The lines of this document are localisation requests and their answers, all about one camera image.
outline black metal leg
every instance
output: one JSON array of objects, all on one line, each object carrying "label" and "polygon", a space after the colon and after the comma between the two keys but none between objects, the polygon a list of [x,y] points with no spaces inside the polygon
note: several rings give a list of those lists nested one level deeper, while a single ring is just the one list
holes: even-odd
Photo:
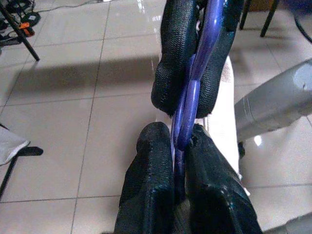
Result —
[{"label": "black metal leg", "polygon": [[12,174],[12,171],[14,169],[14,166],[16,164],[16,161],[20,156],[39,156],[43,154],[43,150],[39,147],[25,147],[21,149],[16,156],[14,156],[10,162],[9,168],[5,173],[4,179],[1,183],[0,187],[0,201],[2,198],[2,195],[4,194],[4,190],[6,188],[6,185],[9,182],[10,176]]},{"label": "black metal leg", "polygon": [[21,30],[16,26],[14,21],[12,20],[10,14],[8,11],[3,7],[2,3],[0,2],[0,12],[3,14],[5,19],[9,22],[11,27],[14,29],[14,31],[17,33],[18,37],[21,39],[21,41],[24,43],[24,45],[27,47],[29,52],[32,54],[32,56],[35,58],[36,61],[39,61],[39,56],[34,51],[33,47],[29,44],[28,40],[26,39],[25,35],[21,32]]},{"label": "black metal leg", "polygon": [[4,194],[4,190],[6,188],[6,185],[9,182],[11,173],[14,169],[14,166],[15,166],[15,163],[17,160],[18,160],[18,156],[15,156],[14,158],[12,158],[10,165],[9,165],[9,168],[5,173],[4,179],[3,179],[2,183],[1,183],[1,187],[0,187],[0,201],[1,201],[2,195]]},{"label": "black metal leg", "polygon": [[244,24],[245,24],[246,17],[247,17],[247,14],[249,12],[249,8],[250,8],[250,4],[251,3],[252,3],[252,0],[247,0],[245,2],[244,10],[243,10],[243,16],[242,16],[242,19],[240,20],[240,24],[239,24],[239,29],[240,30],[242,30],[244,28]]},{"label": "black metal leg", "polygon": [[265,34],[266,34],[267,30],[268,30],[268,27],[269,27],[269,25],[271,23],[271,20],[273,18],[274,12],[275,12],[275,10],[277,8],[278,3],[279,3],[279,0],[274,0],[272,6],[270,8],[270,12],[269,12],[269,15],[267,17],[267,20],[265,21],[264,26],[263,26],[263,28],[261,30],[261,34],[260,34],[261,37],[265,36]]}]

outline black textured padding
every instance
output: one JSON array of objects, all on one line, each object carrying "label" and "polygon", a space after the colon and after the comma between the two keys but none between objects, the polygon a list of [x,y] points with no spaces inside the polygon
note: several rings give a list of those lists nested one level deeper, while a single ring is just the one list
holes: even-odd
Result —
[{"label": "black textured padding", "polygon": [[173,225],[174,181],[169,129],[147,125],[122,188],[115,234],[169,234]]},{"label": "black textured padding", "polygon": [[[152,90],[155,107],[173,115],[185,78],[185,65],[197,46],[196,0],[167,0],[161,23],[162,58],[157,67]],[[210,113],[215,105],[225,59],[234,40],[243,0],[227,0],[223,10],[222,32],[200,84],[197,118]]]},{"label": "black textured padding", "polygon": [[237,174],[200,125],[192,142],[185,153],[192,233],[261,234]]}]

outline purple handle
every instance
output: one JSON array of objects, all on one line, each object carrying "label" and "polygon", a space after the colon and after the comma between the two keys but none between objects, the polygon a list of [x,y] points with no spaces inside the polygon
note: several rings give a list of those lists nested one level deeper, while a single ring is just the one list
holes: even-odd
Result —
[{"label": "purple handle", "polygon": [[187,66],[187,82],[183,87],[175,113],[173,133],[175,147],[182,151],[191,138],[198,106],[200,80],[221,31],[223,2],[223,0],[209,1],[197,53],[190,58]]}]

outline purple tube frame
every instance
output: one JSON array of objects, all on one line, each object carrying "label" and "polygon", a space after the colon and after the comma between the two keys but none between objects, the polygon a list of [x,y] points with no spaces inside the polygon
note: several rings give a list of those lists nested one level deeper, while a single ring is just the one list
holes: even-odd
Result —
[{"label": "purple tube frame", "polygon": [[222,26],[224,0],[210,0],[207,4],[204,26],[196,54],[192,55],[186,67],[186,77],[172,122],[172,144],[175,148],[174,175],[175,201],[185,197],[184,150],[190,142],[197,113],[200,80],[207,67],[211,52]]}]

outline orange object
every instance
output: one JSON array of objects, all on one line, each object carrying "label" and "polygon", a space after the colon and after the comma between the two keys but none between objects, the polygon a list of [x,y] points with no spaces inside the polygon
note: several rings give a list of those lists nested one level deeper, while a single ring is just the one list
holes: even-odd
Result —
[{"label": "orange object", "polygon": [[35,31],[32,29],[32,27],[30,27],[28,22],[21,23],[19,25],[19,29],[22,30],[27,37],[31,37],[35,34]]}]

